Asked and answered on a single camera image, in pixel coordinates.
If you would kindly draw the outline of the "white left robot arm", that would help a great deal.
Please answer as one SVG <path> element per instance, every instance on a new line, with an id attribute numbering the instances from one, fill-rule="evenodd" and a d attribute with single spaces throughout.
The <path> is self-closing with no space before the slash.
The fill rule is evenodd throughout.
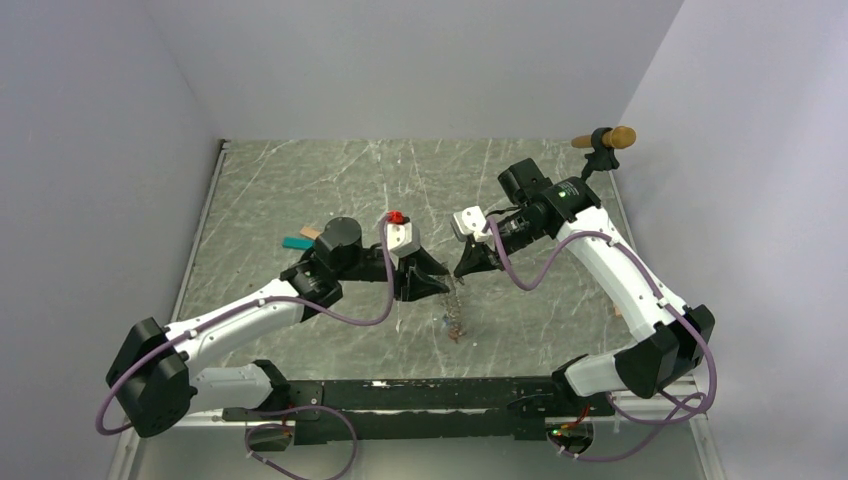
<path id="1" fill-rule="evenodd" d="M 360 224 L 330 220 L 300 259 L 256 292 L 188 320 L 136 323 L 109 368 L 109 401 L 117 401 L 127 428 L 141 438 L 159 435 L 197 412 L 242 408 L 272 420 L 293 407 L 291 385 L 269 360 L 217 368 L 224 355 L 266 334 L 323 314 L 365 325 L 331 311 L 345 281 L 377 282 L 388 288 L 386 320 L 396 302 L 414 302 L 449 292 L 449 271 L 420 241 L 417 227 L 398 211 L 378 223 L 379 243 L 366 247 Z"/>

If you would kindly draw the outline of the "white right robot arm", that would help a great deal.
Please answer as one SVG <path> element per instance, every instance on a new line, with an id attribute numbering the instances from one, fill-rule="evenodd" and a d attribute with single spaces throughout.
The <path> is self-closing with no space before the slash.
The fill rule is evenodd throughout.
<path id="1" fill-rule="evenodd" d="M 557 253 L 570 252 L 593 276 L 619 308 L 631 336 L 622 348 L 580 356 L 554 371 L 551 399 L 560 413 L 578 414 L 599 393 L 629 391 L 651 398 L 706 358 L 713 314 L 704 305 L 689 305 L 659 280 L 584 177 L 553 182 L 534 160 L 525 159 L 498 181 L 512 213 L 496 219 L 473 206 L 452 216 L 452 229 L 465 244 L 455 276 L 511 272 L 511 254 L 549 237 Z"/>

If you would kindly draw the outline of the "orange rectangular block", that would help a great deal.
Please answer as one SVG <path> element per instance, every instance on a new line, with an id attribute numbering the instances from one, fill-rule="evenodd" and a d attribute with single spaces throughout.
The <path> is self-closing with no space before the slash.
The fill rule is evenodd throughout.
<path id="1" fill-rule="evenodd" d="M 316 240 L 321 235 L 321 231 L 313 227 L 302 227 L 299 235 L 305 239 Z"/>

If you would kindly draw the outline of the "teal rectangular block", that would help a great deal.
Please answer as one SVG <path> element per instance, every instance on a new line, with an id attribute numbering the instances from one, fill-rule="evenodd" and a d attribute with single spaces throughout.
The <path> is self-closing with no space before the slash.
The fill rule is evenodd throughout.
<path id="1" fill-rule="evenodd" d="M 312 248 L 314 241 L 308 238 L 284 237 L 281 246 L 285 249 L 307 251 Z"/>

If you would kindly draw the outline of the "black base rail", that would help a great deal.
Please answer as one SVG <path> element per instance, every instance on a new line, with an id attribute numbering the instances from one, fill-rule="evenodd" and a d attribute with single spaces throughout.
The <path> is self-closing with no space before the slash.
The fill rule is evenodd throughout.
<path id="1" fill-rule="evenodd" d="M 510 437 L 543 441 L 555 423 L 613 416 L 605 395 L 568 400 L 548 376 L 293 380 L 285 415 L 297 445 L 347 440 Z"/>

